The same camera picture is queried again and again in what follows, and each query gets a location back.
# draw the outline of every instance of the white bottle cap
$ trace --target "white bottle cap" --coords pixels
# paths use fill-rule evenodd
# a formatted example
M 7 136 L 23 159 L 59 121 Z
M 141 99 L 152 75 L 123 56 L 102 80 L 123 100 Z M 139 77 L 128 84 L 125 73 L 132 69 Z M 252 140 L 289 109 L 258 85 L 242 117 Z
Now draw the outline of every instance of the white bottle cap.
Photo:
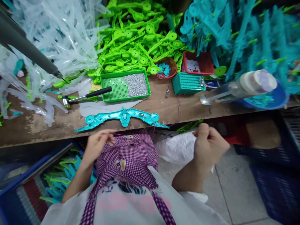
M 249 95 L 261 95 L 277 87 L 275 77 L 265 69 L 244 73 L 240 77 L 240 84 Z

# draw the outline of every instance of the person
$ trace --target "person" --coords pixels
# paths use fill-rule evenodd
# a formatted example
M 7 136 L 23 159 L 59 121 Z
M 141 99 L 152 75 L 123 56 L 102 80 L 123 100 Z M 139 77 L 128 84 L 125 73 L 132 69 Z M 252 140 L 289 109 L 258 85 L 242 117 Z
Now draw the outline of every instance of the person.
M 42 225 L 48 224 L 227 224 L 205 204 L 203 182 L 230 148 L 219 132 L 200 124 L 194 158 L 167 183 L 158 173 L 158 155 L 145 129 L 88 138 L 81 164 Z M 90 177 L 97 160 L 97 181 Z

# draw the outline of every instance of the red plastic basket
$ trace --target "red plastic basket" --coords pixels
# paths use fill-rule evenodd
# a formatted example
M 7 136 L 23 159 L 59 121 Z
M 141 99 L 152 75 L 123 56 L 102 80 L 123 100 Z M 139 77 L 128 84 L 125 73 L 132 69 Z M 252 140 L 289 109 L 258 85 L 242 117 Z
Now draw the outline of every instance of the red plastic basket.
M 199 64 L 200 72 L 193 70 L 192 72 L 188 70 L 187 67 L 187 59 L 197 61 Z M 185 51 L 183 53 L 183 67 L 181 69 L 182 72 L 190 73 L 190 74 L 201 74 L 203 76 L 214 74 L 215 68 L 213 67 L 212 57 L 209 52 L 201 52 L 197 57 L 197 52 L 189 52 Z
M 161 63 L 166 63 L 171 68 L 169 76 L 166 77 L 164 73 L 155 74 L 156 79 L 158 80 L 170 80 L 177 74 L 177 65 L 171 58 L 163 58 L 162 60 L 156 62 L 155 64 L 159 65 Z

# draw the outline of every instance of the hammer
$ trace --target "hammer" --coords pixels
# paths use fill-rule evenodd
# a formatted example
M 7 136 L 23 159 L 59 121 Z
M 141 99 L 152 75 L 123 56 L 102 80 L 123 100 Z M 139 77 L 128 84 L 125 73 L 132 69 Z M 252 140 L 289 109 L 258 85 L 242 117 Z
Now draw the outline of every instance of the hammer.
M 105 94 L 105 93 L 111 92 L 111 91 L 112 91 L 112 87 L 109 86 L 109 87 L 94 91 L 94 92 L 89 93 L 87 95 L 84 95 L 84 96 L 81 96 L 81 97 L 78 97 L 78 98 L 74 98 L 74 99 L 71 99 L 71 100 L 69 100 L 68 96 L 63 96 L 62 97 L 63 106 L 67 109 L 70 109 L 71 108 L 70 103 L 72 103 L 72 102 L 77 102 L 77 101 L 79 101 L 81 99 L 84 99 L 84 98 L 94 97 L 94 96 Z

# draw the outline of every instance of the glue bottle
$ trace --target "glue bottle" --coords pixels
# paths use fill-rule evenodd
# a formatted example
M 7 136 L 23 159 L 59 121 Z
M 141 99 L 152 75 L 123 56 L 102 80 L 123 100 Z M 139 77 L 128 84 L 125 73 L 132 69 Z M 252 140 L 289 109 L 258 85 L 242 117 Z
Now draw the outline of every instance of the glue bottle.
M 200 96 L 203 105 L 230 103 L 242 98 L 250 98 L 273 91 L 277 81 L 267 70 L 244 73 L 237 80 L 226 83 Z

